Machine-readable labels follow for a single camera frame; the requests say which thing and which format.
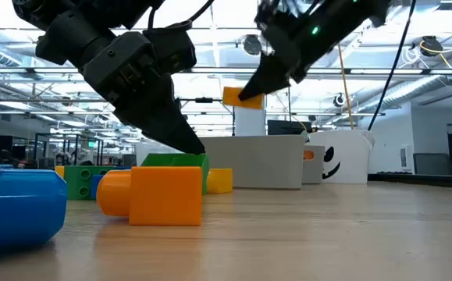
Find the desk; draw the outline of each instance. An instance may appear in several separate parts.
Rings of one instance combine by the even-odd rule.
[[[0,280],[452,280],[452,188],[370,183],[207,195],[203,226],[128,226],[70,201]]]

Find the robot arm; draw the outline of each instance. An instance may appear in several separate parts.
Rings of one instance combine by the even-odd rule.
[[[158,9],[164,1],[12,0],[21,19],[46,30],[37,44],[37,57],[59,65],[69,60],[115,106],[114,114],[122,122],[163,144],[200,154],[205,148],[175,105],[171,78],[196,64],[187,35],[193,18],[142,34],[129,31],[117,37],[110,30],[131,29],[149,8]],[[311,8],[296,17],[281,10],[279,0],[264,0],[255,22],[276,52],[262,54],[240,99],[288,87],[289,78],[300,83],[317,59],[364,20],[383,24],[388,4],[389,0],[313,0]]]

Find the smiley face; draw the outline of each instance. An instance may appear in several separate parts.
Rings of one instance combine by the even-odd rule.
[[[333,156],[335,156],[335,149],[333,147],[328,148],[328,150],[325,153],[325,158],[324,161],[326,163],[331,162],[333,160]],[[336,172],[338,172],[338,170],[340,169],[340,162],[338,162],[338,164],[335,166],[335,168],[333,168],[331,171],[329,171],[328,173],[323,173],[322,174],[322,178],[324,180],[329,179],[330,177],[332,177],[333,175],[336,174]]]

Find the white bucket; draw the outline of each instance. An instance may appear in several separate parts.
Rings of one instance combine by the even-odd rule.
[[[369,154],[375,145],[366,130],[336,130],[311,133],[310,144],[326,148],[323,183],[368,182]]]

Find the green light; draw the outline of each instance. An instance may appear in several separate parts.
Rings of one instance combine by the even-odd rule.
[[[317,33],[319,32],[319,27],[314,27],[313,29],[312,29],[312,35],[316,35]]]

